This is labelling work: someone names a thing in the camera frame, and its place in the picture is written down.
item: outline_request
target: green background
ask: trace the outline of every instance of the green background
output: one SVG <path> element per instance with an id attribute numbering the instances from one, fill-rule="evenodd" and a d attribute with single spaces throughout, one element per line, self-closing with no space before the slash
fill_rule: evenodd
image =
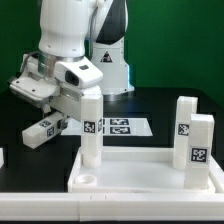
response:
<path id="1" fill-rule="evenodd" d="M 224 0 L 128 0 L 126 60 L 136 87 L 200 89 L 224 107 Z M 37 49 L 36 0 L 1 0 L 0 92 Z"/>

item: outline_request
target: white block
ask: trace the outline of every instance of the white block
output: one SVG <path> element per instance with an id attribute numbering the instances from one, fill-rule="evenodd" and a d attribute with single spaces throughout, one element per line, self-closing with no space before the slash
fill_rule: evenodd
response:
<path id="1" fill-rule="evenodd" d="M 99 121 L 103 117 L 103 96 L 86 95 L 81 98 L 81 118 Z"/>
<path id="2" fill-rule="evenodd" d="M 191 115 L 185 188 L 207 189 L 213 132 L 213 116 Z"/>
<path id="3" fill-rule="evenodd" d="M 55 112 L 51 116 L 24 130 L 22 132 L 23 144 L 35 149 L 44 142 L 50 140 L 62 131 L 58 129 L 57 123 L 63 118 L 61 113 Z"/>
<path id="4" fill-rule="evenodd" d="M 3 149 L 0 148 L 0 169 L 4 165 Z"/>
<path id="5" fill-rule="evenodd" d="M 97 135 L 81 136 L 81 153 L 91 156 L 99 156 L 103 148 L 102 132 Z"/>
<path id="6" fill-rule="evenodd" d="M 101 154 L 98 156 L 83 155 L 83 165 L 87 168 L 97 168 L 101 166 Z"/>
<path id="7" fill-rule="evenodd" d="M 103 96 L 86 95 L 81 99 L 81 153 L 83 165 L 96 168 L 101 165 L 103 146 Z"/>
<path id="8" fill-rule="evenodd" d="M 176 127 L 174 138 L 173 167 L 184 170 L 188 146 L 189 124 L 191 114 L 197 112 L 196 97 L 180 96 L 177 100 Z"/>

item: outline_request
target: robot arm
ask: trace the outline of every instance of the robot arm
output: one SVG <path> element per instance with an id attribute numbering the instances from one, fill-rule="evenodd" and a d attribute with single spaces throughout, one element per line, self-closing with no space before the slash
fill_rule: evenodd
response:
<path id="1" fill-rule="evenodd" d="M 58 111 L 59 114 L 53 116 L 50 122 L 43 121 L 54 123 L 57 128 L 56 123 L 66 117 L 81 120 L 83 96 L 101 95 L 99 84 L 102 82 L 103 73 L 84 56 L 84 40 L 91 34 L 88 30 L 91 21 L 93 22 L 94 12 L 97 10 L 93 41 L 96 44 L 113 45 L 113 48 L 115 45 L 120 52 L 120 46 L 116 46 L 123 38 L 127 19 L 121 20 L 121 23 L 119 21 L 120 15 L 124 13 L 121 10 L 126 10 L 126 4 L 125 0 L 42 0 L 40 3 L 42 35 L 39 57 L 30 57 L 27 60 L 24 56 L 27 66 L 20 78 L 11 83 L 10 88 L 19 97 L 42 108 L 45 113 L 51 108 Z M 110 38 L 113 29 L 119 32 Z M 60 133 L 60 128 L 61 126 L 54 133 Z M 33 133 L 36 132 L 31 127 L 26 136 Z M 42 142 L 34 144 L 33 148 L 49 140 L 46 136 L 42 138 Z"/>
<path id="2" fill-rule="evenodd" d="M 124 35 L 128 26 L 126 1 L 89 0 L 88 20 L 86 38 L 90 40 L 90 60 L 104 74 L 100 83 L 104 99 L 131 95 L 134 88 L 129 81 L 129 65 L 124 60 Z"/>

